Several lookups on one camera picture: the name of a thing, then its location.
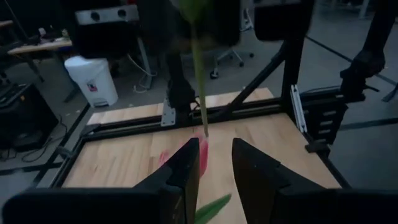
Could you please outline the long wooden desk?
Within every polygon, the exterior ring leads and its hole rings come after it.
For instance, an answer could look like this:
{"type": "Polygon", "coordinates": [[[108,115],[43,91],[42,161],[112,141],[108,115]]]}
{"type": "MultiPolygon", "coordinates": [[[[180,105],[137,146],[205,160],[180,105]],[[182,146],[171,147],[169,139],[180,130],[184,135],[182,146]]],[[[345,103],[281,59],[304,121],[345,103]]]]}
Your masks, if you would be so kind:
{"type": "MultiPolygon", "coordinates": [[[[141,78],[139,81],[139,86],[143,88],[143,91],[150,90],[152,86],[152,79],[155,77],[155,75],[152,74],[150,66],[149,66],[149,61],[147,57],[147,53],[144,47],[144,43],[140,37],[137,38],[137,44],[139,46],[139,50],[142,56],[142,61],[144,63],[144,68],[139,67],[135,61],[131,57],[132,62],[136,64],[138,68],[140,68],[142,71],[144,71],[144,76],[141,78]]],[[[71,47],[72,42],[70,40],[67,40],[65,38],[53,41],[53,42],[47,42],[44,44],[38,44],[38,45],[22,45],[20,47],[16,47],[14,49],[11,49],[7,52],[8,55],[13,55],[15,57],[20,57],[21,59],[25,60],[30,69],[37,75],[38,79],[40,80],[41,83],[43,83],[45,80],[41,76],[38,67],[36,64],[33,62],[33,60],[30,57],[30,53],[33,52],[41,52],[41,51],[50,51],[52,53],[53,58],[61,65],[62,68],[65,68],[63,65],[63,58],[61,54],[58,52],[59,49],[62,47],[71,47]]]]}

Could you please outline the long silver bracket plate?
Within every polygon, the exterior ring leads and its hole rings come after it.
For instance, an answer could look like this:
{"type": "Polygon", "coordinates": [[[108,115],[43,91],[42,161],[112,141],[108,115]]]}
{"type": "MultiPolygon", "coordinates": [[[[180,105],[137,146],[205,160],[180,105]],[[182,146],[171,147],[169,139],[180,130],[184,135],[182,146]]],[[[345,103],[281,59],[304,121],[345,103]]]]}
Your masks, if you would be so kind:
{"type": "Polygon", "coordinates": [[[290,86],[290,97],[292,100],[293,111],[295,115],[296,126],[301,133],[307,132],[307,124],[304,117],[302,102],[297,85],[290,86]]]}

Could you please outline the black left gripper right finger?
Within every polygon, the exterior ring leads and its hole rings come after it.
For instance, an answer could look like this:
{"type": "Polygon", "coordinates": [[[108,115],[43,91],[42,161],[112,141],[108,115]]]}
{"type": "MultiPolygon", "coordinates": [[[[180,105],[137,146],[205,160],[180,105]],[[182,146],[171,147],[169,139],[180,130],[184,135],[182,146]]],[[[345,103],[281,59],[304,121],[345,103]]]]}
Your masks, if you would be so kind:
{"type": "Polygon", "coordinates": [[[398,191],[324,188],[240,138],[231,155],[248,224],[398,224],[398,191]]]}

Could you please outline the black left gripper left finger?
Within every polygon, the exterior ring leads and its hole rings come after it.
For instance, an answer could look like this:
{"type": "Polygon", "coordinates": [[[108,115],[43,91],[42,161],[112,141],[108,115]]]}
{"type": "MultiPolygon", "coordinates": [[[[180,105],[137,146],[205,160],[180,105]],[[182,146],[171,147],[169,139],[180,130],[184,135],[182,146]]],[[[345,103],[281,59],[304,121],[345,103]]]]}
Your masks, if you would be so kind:
{"type": "Polygon", "coordinates": [[[133,187],[37,188],[11,197],[3,224],[189,224],[195,218],[200,144],[189,139],[133,187]]]}

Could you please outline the white trash can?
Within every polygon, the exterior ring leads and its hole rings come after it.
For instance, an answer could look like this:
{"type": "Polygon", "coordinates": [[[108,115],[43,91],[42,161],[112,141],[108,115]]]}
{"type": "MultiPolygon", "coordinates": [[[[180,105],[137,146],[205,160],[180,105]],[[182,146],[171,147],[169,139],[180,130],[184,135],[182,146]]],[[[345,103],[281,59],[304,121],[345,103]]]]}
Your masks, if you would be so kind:
{"type": "Polygon", "coordinates": [[[77,55],[66,59],[64,66],[92,108],[111,106],[118,101],[105,58],[87,59],[77,55]]]}

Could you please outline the black equipment case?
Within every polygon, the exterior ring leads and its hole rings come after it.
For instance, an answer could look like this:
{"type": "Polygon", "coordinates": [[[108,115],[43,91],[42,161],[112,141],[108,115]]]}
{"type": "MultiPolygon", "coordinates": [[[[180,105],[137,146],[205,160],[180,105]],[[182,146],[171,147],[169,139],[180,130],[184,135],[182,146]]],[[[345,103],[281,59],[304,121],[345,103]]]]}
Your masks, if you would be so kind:
{"type": "Polygon", "coordinates": [[[0,86],[0,150],[41,148],[58,119],[33,84],[0,86]]]}

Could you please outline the peach pink artificial tulip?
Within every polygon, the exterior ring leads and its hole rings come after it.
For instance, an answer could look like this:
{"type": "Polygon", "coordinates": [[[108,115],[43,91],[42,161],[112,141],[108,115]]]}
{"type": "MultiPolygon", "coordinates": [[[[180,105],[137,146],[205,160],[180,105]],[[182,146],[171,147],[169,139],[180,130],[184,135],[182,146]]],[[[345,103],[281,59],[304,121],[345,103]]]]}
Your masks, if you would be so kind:
{"type": "Polygon", "coordinates": [[[200,100],[200,111],[201,120],[203,123],[203,131],[205,137],[209,137],[208,132],[208,114],[206,110],[206,99],[205,99],[205,77],[204,65],[203,65],[203,54],[200,47],[200,40],[197,32],[195,23],[200,18],[200,11],[205,7],[206,0],[178,0],[178,5],[182,16],[190,24],[191,34],[191,49],[193,54],[193,62],[195,69],[195,78],[198,83],[198,92],[200,100]]]}
{"type": "Polygon", "coordinates": [[[231,200],[231,194],[224,195],[215,201],[198,209],[195,213],[194,224],[208,224],[231,200]]]}

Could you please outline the red glass vase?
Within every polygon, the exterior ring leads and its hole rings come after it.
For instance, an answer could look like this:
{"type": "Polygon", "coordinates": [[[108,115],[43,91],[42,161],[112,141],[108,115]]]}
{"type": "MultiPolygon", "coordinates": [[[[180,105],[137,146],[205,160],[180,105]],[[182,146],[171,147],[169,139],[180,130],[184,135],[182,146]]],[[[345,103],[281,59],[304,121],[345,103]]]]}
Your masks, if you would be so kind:
{"type": "Polygon", "coordinates": [[[192,137],[198,138],[199,140],[200,177],[202,177],[205,174],[208,165],[208,138],[201,132],[196,132],[192,137]]]}

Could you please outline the grey office chair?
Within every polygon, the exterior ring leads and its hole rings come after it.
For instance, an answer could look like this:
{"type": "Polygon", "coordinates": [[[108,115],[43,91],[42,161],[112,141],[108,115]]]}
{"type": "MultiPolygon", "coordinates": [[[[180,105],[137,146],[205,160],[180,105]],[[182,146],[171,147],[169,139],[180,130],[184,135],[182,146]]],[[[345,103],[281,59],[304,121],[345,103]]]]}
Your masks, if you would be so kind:
{"type": "Polygon", "coordinates": [[[244,67],[245,62],[241,54],[248,56],[249,58],[254,57],[254,53],[245,50],[238,50],[236,47],[228,48],[222,53],[217,53],[213,57],[213,69],[210,72],[209,76],[211,80],[215,80],[219,77],[219,66],[222,62],[236,62],[238,67],[244,67]]]}

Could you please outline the silver angle bracket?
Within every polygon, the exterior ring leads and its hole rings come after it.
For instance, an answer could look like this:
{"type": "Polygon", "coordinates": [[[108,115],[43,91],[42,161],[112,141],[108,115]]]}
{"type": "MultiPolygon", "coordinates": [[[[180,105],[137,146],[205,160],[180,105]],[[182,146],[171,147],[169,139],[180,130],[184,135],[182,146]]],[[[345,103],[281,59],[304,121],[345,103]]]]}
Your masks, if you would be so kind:
{"type": "Polygon", "coordinates": [[[162,127],[173,126],[176,121],[175,109],[171,107],[168,96],[165,96],[160,125],[162,127]]]}

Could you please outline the black device with grey panel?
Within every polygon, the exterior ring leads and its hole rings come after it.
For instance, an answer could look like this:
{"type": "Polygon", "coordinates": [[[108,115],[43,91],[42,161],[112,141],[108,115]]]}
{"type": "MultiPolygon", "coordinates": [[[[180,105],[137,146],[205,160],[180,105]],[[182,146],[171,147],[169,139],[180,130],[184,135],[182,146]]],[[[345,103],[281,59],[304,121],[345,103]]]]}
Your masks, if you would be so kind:
{"type": "Polygon", "coordinates": [[[137,6],[122,5],[75,11],[74,48],[85,58],[119,58],[134,48],[137,6]]]}

